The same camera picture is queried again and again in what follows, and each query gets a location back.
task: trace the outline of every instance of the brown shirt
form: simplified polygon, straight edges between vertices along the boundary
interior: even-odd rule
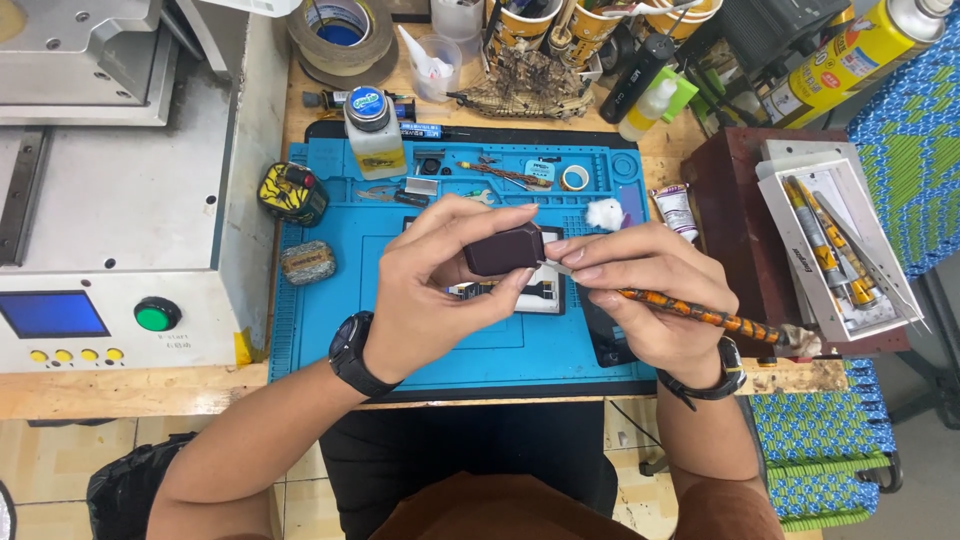
[[[526,475],[460,473],[397,505],[371,540],[644,540]],[[706,480],[680,499],[676,540],[782,540],[773,507],[737,482]],[[259,535],[221,540],[263,540]]]

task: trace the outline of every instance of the blue lcd screen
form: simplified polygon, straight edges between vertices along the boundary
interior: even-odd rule
[[[0,313],[20,339],[110,335],[81,290],[0,292]]]

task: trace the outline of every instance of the black wristwatch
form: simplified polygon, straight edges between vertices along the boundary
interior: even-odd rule
[[[367,371],[367,366],[363,363],[363,347],[367,344],[367,335],[370,334],[372,322],[372,311],[360,311],[350,315],[334,334],[328,356],[330,367],[333,368],[333,373],[337,377],[357,392],[371,398],[379,398],[390,393],[403,381],[387,384]]]
[[[693,411],[697,410],[697,406],[693,404],[691,398],[693,400],[722,400],[743,386],[743,383],[747,381],[747,374],[743,371],[743,364],[740,363],[740,352],[736,350],[736,344],[733,343],[732,339],[724,335],[720,338],[717,349],[720,351],[720,364],[724,379],[713,388],[704,390],[687,388],[662,369],[657,370],[657,378],[660,379],[663,386],[666,386],[667,390],[670,390],[670,393],[680,398]]]

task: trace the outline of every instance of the person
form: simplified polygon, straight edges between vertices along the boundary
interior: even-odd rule
[[[445,195],[391,241],[379,262],[375,317],[357,353],[367,376],[389,387],[509,317],[531,268],[498,277],[491,293],[469,300],[444,287],[479,279],[467,270],[464,246],[535,221],[537,211]],[[735,312],[720,263],[660,223],[545,249],[591,289],[589,300],[616,321],[638,357],[693,390],[722,383],[722,330],[614,290],[652,289]],[[272,484],[318,436],[348,540],[641,538],[610,519],[602,403],[351,412],[368,394],[336,369],[317,361],[234,403],[199,433],[160,485],[147,540],[272,539]],[[657,420],[680,508],[675,537],[783,538],[736,401],[693,401],[688,406],[659,384]],[[615,494],[615,477],[612,486]]]

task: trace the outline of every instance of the blue lid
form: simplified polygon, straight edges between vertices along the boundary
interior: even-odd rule
[[[372,86],[359,86],[350,93],[348,101],[360,116],[377,116],[383,112],[385,98]]]

